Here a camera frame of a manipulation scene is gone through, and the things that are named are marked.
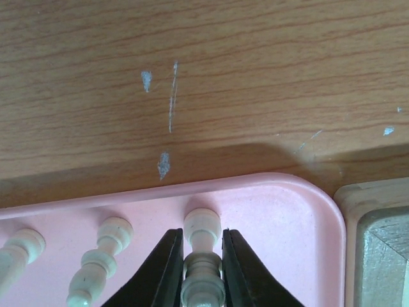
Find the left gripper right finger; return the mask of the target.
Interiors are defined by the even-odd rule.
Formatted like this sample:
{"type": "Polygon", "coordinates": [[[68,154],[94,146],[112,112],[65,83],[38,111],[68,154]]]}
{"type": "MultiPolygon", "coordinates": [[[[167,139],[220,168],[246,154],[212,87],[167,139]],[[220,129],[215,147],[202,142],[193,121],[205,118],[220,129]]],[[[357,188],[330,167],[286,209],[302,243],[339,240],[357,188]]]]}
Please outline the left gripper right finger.
{"type": "Polygon", "coordinates": [[[301,306],[283,287],[238,230],[222,232],[225,306],[301,306]]]}

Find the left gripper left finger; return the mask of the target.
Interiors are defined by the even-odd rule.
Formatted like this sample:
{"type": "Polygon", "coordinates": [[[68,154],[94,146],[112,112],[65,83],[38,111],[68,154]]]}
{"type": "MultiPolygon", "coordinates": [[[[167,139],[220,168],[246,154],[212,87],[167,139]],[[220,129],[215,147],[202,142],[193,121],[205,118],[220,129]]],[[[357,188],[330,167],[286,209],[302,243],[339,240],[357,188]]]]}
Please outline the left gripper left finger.
{"type": "Polygon", "coordinates": [[[182,281],[183,230],[169,229],[137,272],[104,306],[181,306],[182,281]]]}

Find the white king piece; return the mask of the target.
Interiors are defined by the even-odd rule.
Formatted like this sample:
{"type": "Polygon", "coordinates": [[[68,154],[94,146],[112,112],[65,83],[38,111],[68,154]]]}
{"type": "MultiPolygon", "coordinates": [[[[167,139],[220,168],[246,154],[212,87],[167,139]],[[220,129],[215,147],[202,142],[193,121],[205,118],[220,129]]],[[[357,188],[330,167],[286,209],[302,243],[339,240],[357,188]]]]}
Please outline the white king piece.
{"type": "Polygon", "coordinates": [[[194,209],[184,219],[183,234],[192,248],[184,260],[181,285],[183,306],[223,306],[222,260],[213,249],[221,235],[221,221],[210,209],[194,209]]]}

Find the white bishop piece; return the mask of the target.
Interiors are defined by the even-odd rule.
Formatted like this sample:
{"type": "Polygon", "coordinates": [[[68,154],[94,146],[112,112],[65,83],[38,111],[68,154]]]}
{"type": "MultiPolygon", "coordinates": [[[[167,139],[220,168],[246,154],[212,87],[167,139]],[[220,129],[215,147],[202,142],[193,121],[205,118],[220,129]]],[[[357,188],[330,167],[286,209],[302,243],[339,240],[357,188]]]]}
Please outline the white bishop piece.
{"type": "Polygon", "coordinates": [[[134,236],[132,225],[123,218],[109,217],[97,232],[97,248],[85,252],[81,268],[68,288],[67,306],[91,306],[104,291],[107,279],[117,269],[115,256],[126,249],[134,236]]]}

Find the white knight piece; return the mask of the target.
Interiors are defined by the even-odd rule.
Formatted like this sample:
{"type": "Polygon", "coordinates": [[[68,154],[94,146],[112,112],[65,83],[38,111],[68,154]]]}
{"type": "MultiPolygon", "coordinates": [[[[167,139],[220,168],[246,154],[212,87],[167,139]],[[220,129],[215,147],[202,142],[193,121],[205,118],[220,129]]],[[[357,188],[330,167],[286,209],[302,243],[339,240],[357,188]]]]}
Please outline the white knight piece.
{"type": "Polygon", "coordinates": [[[44,237],[36,230],[24,228],[14,233],[1,248],[1,297],[21,277],[28,264],[45,250],[44,237]]]}

